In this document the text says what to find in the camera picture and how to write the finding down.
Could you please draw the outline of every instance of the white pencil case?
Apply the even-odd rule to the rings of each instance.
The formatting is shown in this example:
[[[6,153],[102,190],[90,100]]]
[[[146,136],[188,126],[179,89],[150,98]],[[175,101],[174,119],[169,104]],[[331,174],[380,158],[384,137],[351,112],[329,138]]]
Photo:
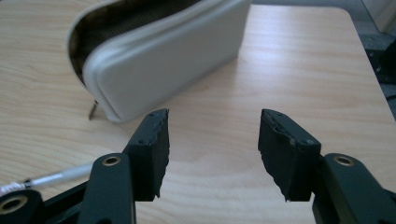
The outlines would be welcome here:
[[[70,63],[111,121],[148,111],[236,57],[250,0],[130,0],[82,13]]]

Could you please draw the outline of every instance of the wooden table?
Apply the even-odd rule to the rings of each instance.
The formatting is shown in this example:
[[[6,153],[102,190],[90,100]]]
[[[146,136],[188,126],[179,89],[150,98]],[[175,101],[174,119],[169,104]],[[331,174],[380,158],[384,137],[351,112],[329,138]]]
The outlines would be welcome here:
[[[65,37],[95,3],[0,2],[0,185],[120,152],[143,118],[116,124],[99,110],[87,119],[92,97],[72,73]],[[264,170],[262,108],[396,191],[395,121],[344,10],[252,6],[239,57],[162,107],[170,164],[162,197],[137,203],[138,223],[313,223],[311,203],[285,203]],[[41,192],[48,199],[82,181]]]

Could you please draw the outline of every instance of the white case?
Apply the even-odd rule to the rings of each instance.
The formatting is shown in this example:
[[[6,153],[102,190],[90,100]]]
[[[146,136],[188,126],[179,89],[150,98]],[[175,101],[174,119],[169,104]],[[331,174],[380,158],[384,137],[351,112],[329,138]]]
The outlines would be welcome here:
[[[249,0],[202,0],[112,37],[83,62],[81,81],[109,120],[133,119],[236,57],[249,5]],[[69,54],[75,48],[72,34]]]

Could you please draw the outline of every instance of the light wood tabletop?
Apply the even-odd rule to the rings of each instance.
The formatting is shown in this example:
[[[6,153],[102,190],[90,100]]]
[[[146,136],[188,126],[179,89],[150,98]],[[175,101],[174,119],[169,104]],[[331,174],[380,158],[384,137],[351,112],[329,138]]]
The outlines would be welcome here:
[[[0,185],[121,152],[144,115],[106,120],[72,72],[65,39],[99,1],[0,2]],[[252,5],[237,59],[164,101],[171,143],[162,197],[138,223],[314,223],[285,203],[257,149],[263,108],[360,161],[396,191],[396,125],[349,15]],[[42,189],[44,199],[80,179]]]

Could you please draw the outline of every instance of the wood grain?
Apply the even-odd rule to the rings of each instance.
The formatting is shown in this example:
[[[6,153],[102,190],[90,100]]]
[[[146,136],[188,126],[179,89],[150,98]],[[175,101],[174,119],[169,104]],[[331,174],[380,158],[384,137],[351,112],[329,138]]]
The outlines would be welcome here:
[[[122,151],[143,118],[87,119],[65,36],[98,1],[0,2],[0,185]],[[260,113],[289,115],[323,145],[364,162],[396,191],[396,126],[347,13],[252,6],[239,57],[158,105],[170,108],[162,197],[138,223],[314,223],[285,203],[257,150]],[[41,190],[48,199],[83,179]]]

